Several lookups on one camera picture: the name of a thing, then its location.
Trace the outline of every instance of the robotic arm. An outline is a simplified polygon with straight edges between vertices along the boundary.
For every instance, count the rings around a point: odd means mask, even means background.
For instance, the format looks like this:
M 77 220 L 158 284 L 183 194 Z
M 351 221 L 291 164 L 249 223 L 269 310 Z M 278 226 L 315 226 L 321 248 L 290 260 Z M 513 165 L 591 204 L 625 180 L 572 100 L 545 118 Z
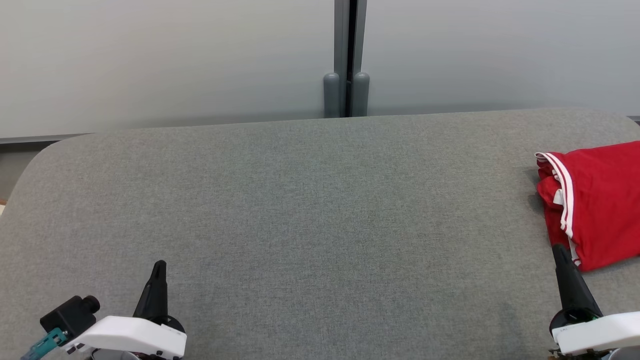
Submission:
M 107 316 L 96 322 L 100 303 L 72 297 L 40 319 L 47 336 L 20 360 L 38 360 L 56 347 L 68 354 L 91 352 L 94 360 L 182 360 L 187 335 L 168 314 L 166 263 L 154 265 L 133 317 Z
M 640 345 L 640 311 L 603 316 L 565 247 L 554 245 L 553 253 L 562 310 L 549 325 L 559 346 L 551 353 L 565 360 L 592 360 Z

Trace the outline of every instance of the floor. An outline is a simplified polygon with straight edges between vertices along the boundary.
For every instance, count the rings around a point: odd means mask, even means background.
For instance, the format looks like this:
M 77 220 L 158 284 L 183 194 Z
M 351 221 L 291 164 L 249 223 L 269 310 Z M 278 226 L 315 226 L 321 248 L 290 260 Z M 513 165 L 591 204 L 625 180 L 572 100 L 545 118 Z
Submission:
M 640 125 L 640 117 L 630 117 Z M 18 178 L 42 149 L 53 142 L 0 144 L 0 205 L 9 199 Z

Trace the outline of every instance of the gray table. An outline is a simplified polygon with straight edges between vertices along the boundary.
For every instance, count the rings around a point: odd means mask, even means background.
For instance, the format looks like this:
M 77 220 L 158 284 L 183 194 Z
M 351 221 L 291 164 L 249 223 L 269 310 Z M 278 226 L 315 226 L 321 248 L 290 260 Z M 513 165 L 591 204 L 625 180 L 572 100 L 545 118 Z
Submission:
M 632 140 L 625 117 L 560 109 L 56 143 L 0 217 L 0 357 L 75 294 L 130 316 L 164 259 L 187 360 L 544 359 L 560 301 L 533 154 Z M 640 310 L 639 273 L 585 278 L 610 314 Z

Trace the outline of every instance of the red shorts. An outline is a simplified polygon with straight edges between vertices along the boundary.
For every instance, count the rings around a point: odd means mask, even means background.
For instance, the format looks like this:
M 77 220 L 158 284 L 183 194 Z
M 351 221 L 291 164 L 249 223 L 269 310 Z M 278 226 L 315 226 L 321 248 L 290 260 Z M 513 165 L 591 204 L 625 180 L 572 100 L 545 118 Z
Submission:
M 640 141 L 536 157 L 552 245 L 582 271 L 640 255 Z

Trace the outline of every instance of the folded red garment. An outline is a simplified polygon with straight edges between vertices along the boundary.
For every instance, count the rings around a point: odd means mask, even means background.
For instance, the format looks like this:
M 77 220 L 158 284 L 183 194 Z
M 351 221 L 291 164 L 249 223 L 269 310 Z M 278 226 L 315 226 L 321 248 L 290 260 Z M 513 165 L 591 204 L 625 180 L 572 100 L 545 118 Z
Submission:
M 582 271 L 640 255 L 640 141 L 536 157 L 552 245 Z

